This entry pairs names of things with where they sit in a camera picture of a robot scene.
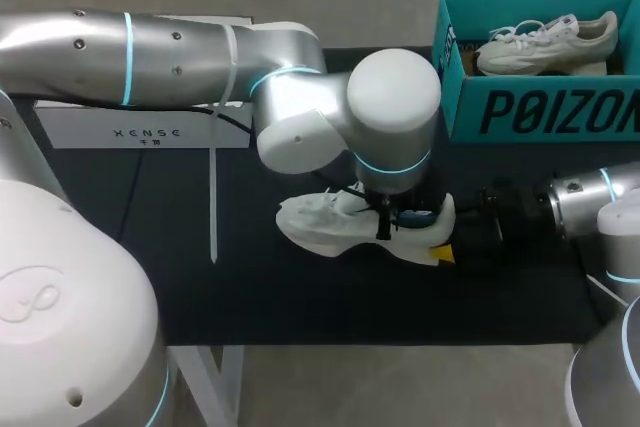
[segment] teal shoe box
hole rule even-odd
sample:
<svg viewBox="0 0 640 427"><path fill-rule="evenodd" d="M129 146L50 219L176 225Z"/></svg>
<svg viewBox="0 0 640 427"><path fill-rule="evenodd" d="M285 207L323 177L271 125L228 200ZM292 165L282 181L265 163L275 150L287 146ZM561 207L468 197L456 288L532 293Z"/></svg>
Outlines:
<svg viewBox="0 0 640 427"><path fill-rule="evenodd" d="M625 75L465 74L461 51L487 42L491 30L567 14L594 20L609 10ZM640 141L640 0L440 0L432 62L452 141Z"/></svg>

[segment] white cable tie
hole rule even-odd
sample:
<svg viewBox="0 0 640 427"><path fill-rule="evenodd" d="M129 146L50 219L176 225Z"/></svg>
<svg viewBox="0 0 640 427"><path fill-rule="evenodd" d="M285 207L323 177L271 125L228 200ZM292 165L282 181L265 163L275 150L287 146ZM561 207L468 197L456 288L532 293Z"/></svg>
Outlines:
<svg viewBox="0 0 640 427"><path fill-rule="evenodd" d="M236 38L236 32L230 25L223 25L222 27L224 28L224 32L227 35L227 42L229 43L230 67L227 86L224 89L220 102L218 103L219 110L224 109L227 105L227 102L231 97L231 93L233 92L233 87L236 84L236 76L238 75L238 39Z"/></svg>

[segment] black mat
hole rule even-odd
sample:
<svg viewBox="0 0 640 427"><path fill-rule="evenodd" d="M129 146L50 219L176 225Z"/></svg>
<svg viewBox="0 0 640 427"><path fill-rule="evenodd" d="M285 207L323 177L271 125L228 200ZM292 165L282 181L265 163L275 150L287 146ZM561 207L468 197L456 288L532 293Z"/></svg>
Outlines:
<svg viewBox="0 0 640 427"><path fill-rule="evenodd" d="M369 52L328 50L329 69L352 69ZM496 176L524 184L554 171L630 161L638 149L451 145L440 126L433 162L460 198ZM584 277L564 249L532 248L488 277L416 266L376 246L334 260L303 251L279 233L278 203L325 186L311 175L268 171L254 150L218 152L215 265L207 151L146 151L137 179L136 152L59 151L53 160L78 209L116 238L127 186L133 189L122 243L154 285L171 344L583 342L600 328ZM343 180L351 171L347 157L327 169Z"/></svg>

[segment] shoe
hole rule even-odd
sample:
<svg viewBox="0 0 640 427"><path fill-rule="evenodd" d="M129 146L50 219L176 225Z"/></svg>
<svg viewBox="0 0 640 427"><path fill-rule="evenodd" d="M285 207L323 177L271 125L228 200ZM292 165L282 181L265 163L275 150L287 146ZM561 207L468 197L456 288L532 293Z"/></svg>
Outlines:
<svg viewBox="0 0 640 427"><path fill-rule="evenodd" d="M526 34L520 27L539 25ZM516 27L492 30L489 43L474 56L474 71L480 75L538 75L569 73L576 66L604 62L618 43L618 18L607 12L598 20L578 21L565 15L544 25L525 20Z"/></svg>
<svg viewBox="0 0 640 427"><path fill-rule="evenodd" d="M352 188L364 191L361 183ZM337 257L359 244L378 244L400 259L424 265L438 265L437 254L430 249L449 240L456 217L453 197L447 194L441 213L431 226L398 230L392 226L391 240L378 240L378 213L366 200L348 192L302 195L287 199L280 206L276 214L278 228L306 250Z"/></svg>

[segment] screw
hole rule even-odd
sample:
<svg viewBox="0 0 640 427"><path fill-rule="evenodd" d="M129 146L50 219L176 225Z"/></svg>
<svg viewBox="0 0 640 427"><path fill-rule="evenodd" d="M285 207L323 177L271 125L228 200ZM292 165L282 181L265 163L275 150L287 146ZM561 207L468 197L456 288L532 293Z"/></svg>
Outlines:
<svg viewBox="0 0 640 427"><path fill-rule="evenodd" d="M567 184L567 191L569 192L578 192L580 190L580 184L577 182L570 182Z"/></svg>

